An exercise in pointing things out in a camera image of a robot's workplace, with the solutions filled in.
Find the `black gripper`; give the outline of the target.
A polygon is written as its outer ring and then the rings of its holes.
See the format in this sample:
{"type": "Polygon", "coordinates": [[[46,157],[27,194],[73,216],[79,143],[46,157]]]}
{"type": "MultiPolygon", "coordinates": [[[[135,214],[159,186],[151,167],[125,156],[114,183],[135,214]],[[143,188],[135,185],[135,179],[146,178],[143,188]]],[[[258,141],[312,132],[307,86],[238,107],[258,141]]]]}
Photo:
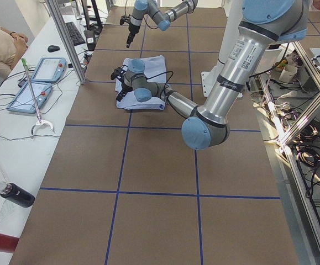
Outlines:
{"type": "Polygon", "coordinates": [[[124,23],[128,23],[128,30],[129,30],[129,35],[127,38],[127,44],[126,47],[130,48],[132,45],[132,41],[134,40],[134,37],[137,35],[137,33],[140,30],[141,26],[141,20],[134,18],[132,15],[123,15],[121,16],[120,19],[120,25],[123,25],[124,23]]]}
{"type": "Polygon", "coordinates": [[[121,90],[116,97],[116,101],[120,102],[129,92],[132,92],[133,89],[131,86],[126,85],[124,81],[124,76],[126,70],[124,69],[125,65],[121,65],[114,69],[113,73],[111,74],[111,80],[117,79],[121,83],[121,90]]]}

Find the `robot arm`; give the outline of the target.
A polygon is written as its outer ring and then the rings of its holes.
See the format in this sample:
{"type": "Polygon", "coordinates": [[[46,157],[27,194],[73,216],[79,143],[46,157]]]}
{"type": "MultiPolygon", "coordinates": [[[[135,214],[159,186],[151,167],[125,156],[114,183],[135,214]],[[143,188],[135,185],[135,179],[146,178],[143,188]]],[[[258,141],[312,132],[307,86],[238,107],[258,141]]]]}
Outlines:
{"type": "Polygon", "coordinates": [[[135,1],[132,14],[123,15],[120,19],[120,25],[128,23],[129,35],[126,47],[130,48],[130,45],[139,32],[142,21],[146,15],[150,17],[161,31],[166,31],[170,27],[171,22],[174,22],[184,14],[193,13],[197,7],[197,3],[198,1],[196,0],[182,1],[177,6],[162,12],[156,1],[135,1]]]}
{"type": "Polygon", "coordinates": [[[203,104],[197,104],[145,73],[143,59],[130,59],[115,68],[112,80],[120,84],[117,101],[133,93],[136,102],[160,98],[183,116],[185,144],[204,150],[226,141],[227,115],[247,82],[258,74],[265,51],[273,44],[303,39],[307,32],[309,1],[233,1],[228,12],[217,64],[202,73],[203,104]]]}

